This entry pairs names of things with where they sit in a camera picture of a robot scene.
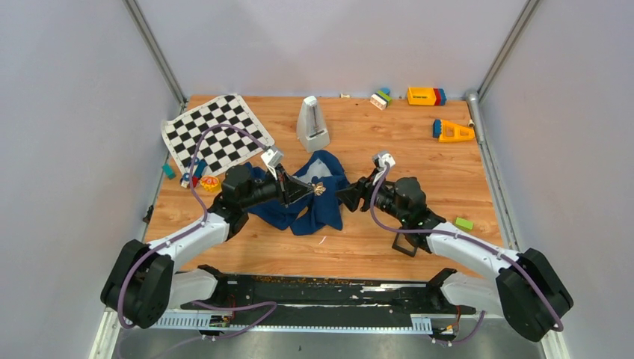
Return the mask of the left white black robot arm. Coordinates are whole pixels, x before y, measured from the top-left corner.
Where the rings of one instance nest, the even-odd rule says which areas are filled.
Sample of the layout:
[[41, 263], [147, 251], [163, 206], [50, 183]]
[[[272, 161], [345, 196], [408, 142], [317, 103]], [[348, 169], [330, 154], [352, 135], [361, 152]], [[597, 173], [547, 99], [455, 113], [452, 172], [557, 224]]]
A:
[[229, 289], [210, 267], [183, 272], [181, 268], [203, 251], [234, 237], [247, 223], [248, 209], [277, 200], [289, 206], [314, 194], [315, 187], [277, 165], [264, 178], [253, 177], [247, 165], [226, 173], [212, 205], [195, 222], [162, 239], [127, 242], [106, 280], [101, 302], [115, 310], [123, 327], [149, 328], [168, 309], [202, 300], [222, 308]]

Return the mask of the blue cartoon print shirt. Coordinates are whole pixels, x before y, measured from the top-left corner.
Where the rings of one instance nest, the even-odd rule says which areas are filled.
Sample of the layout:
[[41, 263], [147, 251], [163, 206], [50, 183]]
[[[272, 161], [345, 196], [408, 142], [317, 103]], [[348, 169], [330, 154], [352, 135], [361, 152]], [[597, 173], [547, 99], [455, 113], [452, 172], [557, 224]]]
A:
[[296, 236], [314, 234], [325, 226], [341, 230], [342, 202], [336, 197], [336, 192], [347, 188], [350, 182], [338, 158], [326, 150], [317, 150], [293, 176], [313, 185], [321, 184], [325, 190], [320, 195], [310, 194], [289, 206], [273, 199], [247, 211], [278, 230], [289, 228]]

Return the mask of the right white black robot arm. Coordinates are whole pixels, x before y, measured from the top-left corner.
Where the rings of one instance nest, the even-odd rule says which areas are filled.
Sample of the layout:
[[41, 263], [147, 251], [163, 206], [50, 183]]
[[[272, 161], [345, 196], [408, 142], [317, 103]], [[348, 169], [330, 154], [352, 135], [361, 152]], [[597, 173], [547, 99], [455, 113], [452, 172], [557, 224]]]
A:
[[336, 196], [352, 212], [374, 215], [380, 210], [395, 218], [394, 229], [404, 236], [414, 256], [418, 250], [449, 258], [477, 273], [470, 277], [444, 269], [430, 284], [427, 302], [431, 309], [446, 312], [467, 306], [505, 318], [522, 337], [540, 341], [549, 331], [564, 329], [562, 317], [573, 299], [548, 259], [534, 248], [524, 252], [499, 247], [478, 239], [434, 213], [415, 177], [395, 182], [374, 171]]

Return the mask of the gold leaf brooch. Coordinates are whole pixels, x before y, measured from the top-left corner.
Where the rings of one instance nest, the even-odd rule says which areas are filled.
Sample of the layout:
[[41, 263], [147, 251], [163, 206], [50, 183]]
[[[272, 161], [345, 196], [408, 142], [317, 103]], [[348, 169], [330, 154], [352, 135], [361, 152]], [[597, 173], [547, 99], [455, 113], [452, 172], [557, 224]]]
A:
[[313, 192], [315, 196], [321, 196], [325, 193], [326, 187], [322, 182], [313, 183]]

